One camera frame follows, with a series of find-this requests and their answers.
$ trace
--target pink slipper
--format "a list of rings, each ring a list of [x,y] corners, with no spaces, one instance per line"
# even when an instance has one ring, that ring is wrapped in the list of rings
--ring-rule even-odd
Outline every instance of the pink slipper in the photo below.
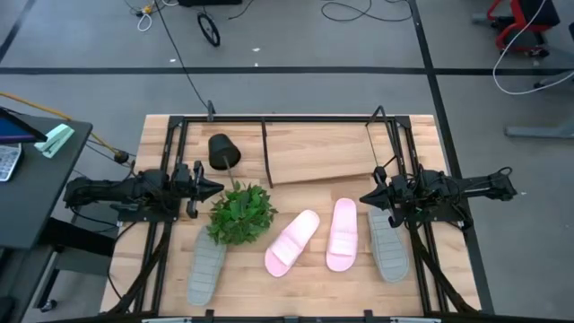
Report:
[[[275,277],[287,274],[318,226],[319,216],[315,212],[305,210],[297,215],[265,252],[269,274]]]
[[[331,236],[326,251],[326,266],[342,272],[357,258],[357,206],[350,198],[340,198],[333,212]]]

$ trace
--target black clamp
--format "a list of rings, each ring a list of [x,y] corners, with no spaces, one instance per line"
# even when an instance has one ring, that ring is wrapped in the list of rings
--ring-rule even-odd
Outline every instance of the black clamp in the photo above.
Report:
[[[213,115],[215,114],[215,107],[211,100],[207,101],[207,122],[213,122]]]

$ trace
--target slipper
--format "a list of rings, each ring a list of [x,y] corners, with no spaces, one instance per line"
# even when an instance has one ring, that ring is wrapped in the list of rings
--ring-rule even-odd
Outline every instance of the slipper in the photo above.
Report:
[[[215,244],[203,227],[197,234],[194,264],[187,279],[187,302],[204,306],[212,299],[225,259],[224,244]]]
[[[269,274],[275,277],[287,274],[318,227],[319,216],[315,212],[305,210],[297,215],[265,252]]]
[[[335,204],[331,236],[326,251],[329,269],[342,272],[357,258],[357,205],[350,198],[340,198]]]
[[[409,271],[409,258],[397,229],[391,228],[388,217],[391,211],[377,207],[369,211],[371,251],[378,271],[383,279],[390,283],[403,280]]]

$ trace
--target gray slipper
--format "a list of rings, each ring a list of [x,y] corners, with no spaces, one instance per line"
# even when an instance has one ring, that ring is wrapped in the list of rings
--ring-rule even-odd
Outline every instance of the gray slipper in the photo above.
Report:
[[[409,258],[398,232],[388,222],[389,216],[390,210],[383,211],[377,207],[370,209],[371,251],[383,279],[396,283],[403,280],[409,271]]]
[[[187,302],[191,305],[204,306],[212,299],[226,249],[224,244],[215,244],[206,227],[201,228],[196,238],[194,264],[187,280]]]

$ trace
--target yellow cable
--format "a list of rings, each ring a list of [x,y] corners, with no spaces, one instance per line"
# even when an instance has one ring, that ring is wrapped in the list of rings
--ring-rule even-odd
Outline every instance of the yellow cable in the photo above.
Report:
[[[40,109],[40,110],[42,110],[42,111],[44,111],[44,112],[51,113],[51,114],[53,114],[53,115],[59,116],[59,117],[61,117],[61,118],[63,118],[63,119],[66,119],[66,120],[72,120],[72,117],[70,117],[70,116],[68,116],[68,115],[66,115],[66,114],[64,114],[64,113],[62,113],[62,112],[60,112],[60,111],[58,111],[58,110],[56,110],[56,109],[52,109],[52,108],[48,108],[48,107],[41,106],[41,105],[39,105],[39,104],[37,104],[37,103],[30,102],[30,101],[25,100],[25,99],[23,99],[23,98],[17,97],[17,96],[15,96],[15,95],[13,95],[13,94],[6,93],[6,92],[0,92],[0,96],[3,96],[3,97],[6,97],[6,98],[8,98],[8,99],[12,99],[12,100],[18,101],[18,102],[20,102],[20,103],[26,104],[26,105],[31,106],[31,107],[33,107],[33,108]],[[114,155],[116,155],[116,154],[118,153],[118,151],[117,151],[116,148],[114,148],[114,147],[112,147],[111,145],[109,145],[108,143],[106,143],[103,139],[101,139],[101,138],[100,138],[99,136],[97,136],[96,134],[90,133],[90,135],[91,135],[94,139],[96,139],[96,141],[98,141],[98,143],[100,143],[102,146],[108,148],[111,152],[113,152]]]

